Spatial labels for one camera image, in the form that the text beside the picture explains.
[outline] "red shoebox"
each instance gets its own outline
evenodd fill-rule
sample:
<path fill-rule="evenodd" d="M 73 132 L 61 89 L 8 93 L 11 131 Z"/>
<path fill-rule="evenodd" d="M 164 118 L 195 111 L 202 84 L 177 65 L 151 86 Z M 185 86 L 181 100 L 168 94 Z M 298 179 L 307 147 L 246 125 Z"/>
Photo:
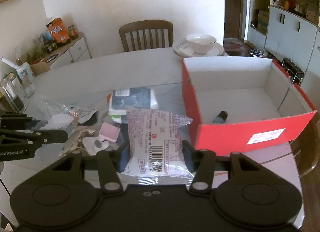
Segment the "red shoebox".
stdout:
<path fill-rule="evenodd" d="M 182 95 L 195 149 L 217 155 L 257 150 L 298 137 L 316 108 L 273 60 L 254 57 L 185 58 Z M 221 112 L 225 124 L 212 124 Z"/>

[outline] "wooden chair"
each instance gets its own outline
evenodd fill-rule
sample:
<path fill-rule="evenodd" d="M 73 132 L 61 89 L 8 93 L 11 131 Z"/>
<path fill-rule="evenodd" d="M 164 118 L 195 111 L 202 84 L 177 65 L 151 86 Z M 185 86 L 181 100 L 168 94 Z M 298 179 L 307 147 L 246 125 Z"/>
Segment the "wooden chair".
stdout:
<path fill-rule="evenodd" d="M 300 178 L 311 172 L 318 163 L 320 138 L 317 123 L 318 113 L 308 123 L 302 133 L 291 143 Z"/>
<path fill-rule="evenodd" d="M 152 29 L 155 29 L 155 36 L 156 36 L 156 47 L 154 47 L 154 41 L 153 41 L 153 31 Z M 160 38 L 158 29 L 161 30 L 161 42 L 162 46 L 160 47 Z M 132 49 L 136 50 L 136 45 L 134 41 L 133 32 L 136 32 L 137 37 L 137 43 L 138 43 L 138 50 L 142 50 L 141 46 L 141 39 L 140 39 L 140 33 L 139 31 L 142 31 L 143 35 L 143 44 L 144 49 L 148 49 L 148 41 L 147 41 L 147 35 L 146 30 L 149 31 L 149 47 L 151 49 L 153 48 L 165 48 L 165 36 L 164 36 L 164 29 L 168 29 L 168 40 L 169 40 L 169 47 L 172 47 L 173 45 L 173 25 L 172 23 L 164 20 L 146 20 L 146 21 L 139 21 L 127 24 L 125 26 L 122 26 L 119 29 L 122 45 L 124 48 L 124 51 L 130 51 L 129 45 L 126 38 L 126 33 L 130 33 L 131 43 L 132 43 Z"/>

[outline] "white bowl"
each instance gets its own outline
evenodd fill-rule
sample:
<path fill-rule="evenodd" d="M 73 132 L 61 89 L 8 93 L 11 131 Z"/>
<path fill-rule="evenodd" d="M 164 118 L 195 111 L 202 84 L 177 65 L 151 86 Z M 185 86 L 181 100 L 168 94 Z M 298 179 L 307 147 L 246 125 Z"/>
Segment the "white bowl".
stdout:
<path fill-rule="evenodd" d="M 186 37 L 187 43 L 194 50 L 196 54 L 206 54 L 211 50 L 216 43 L 217 39 L 208 34 L 189 34 Z"/>

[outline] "white marble table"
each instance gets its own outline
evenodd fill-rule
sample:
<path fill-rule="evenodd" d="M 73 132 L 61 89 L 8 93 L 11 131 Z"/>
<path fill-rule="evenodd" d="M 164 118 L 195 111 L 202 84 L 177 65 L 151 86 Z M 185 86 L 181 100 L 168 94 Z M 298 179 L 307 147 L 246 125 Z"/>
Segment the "white marble table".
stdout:
<path fill-rule="evenodd" d="M 153 49 L 105 56 L 49 71 L 36 77 L 35 95 L 29 101 L 27 113 L 41 119 L 34 106 L 38 94 L 49 96 L 60 103 L 78 102 L 79 106 L 98 108 L 101 119 L 107 110 L 105 97 L 115 89 L 154 86 L 160 109 L 185 114 L 181 96 L 181 60 L 172 49 Z M 180 130 L 188 140 L 188 130 Z M 63 144 L 44 145 L 33 159 L 6 162 L 1 179 L 11 192 L 18 184 L 58 160 Z M 245 153 L 279 176 L 294 184 L 301 192 L 300 179 L 288 143 Z M 227 180 L 227 173 L 216 172 L 212 187 Z M 86 173 L 86 179 L 98 186 L 96 172 Z M 189 183 L 185 179 L 159 179 L 159 184 Z M 17 221 L 9 205 L 9 196 L 0 186 L 0 212 L 13 224 Z M 300 227 L 303 207 L 295 221 Z"/>

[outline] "stack of plates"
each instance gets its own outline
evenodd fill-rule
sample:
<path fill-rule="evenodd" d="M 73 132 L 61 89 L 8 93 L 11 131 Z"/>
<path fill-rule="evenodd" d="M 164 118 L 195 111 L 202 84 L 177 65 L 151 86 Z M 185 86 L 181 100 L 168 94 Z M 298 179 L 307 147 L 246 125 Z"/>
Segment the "stack of plates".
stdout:
<path fill-rule="evenodd" d="M 212 50 L 208 51 L 206 54 L 197 54 L 191 49 L 188 43 L 184 41 L 175 42 L 172 45 L 173 51 L 182 58 L 226 56 L 223 46 L 217 42 L 214 44 Z"/>

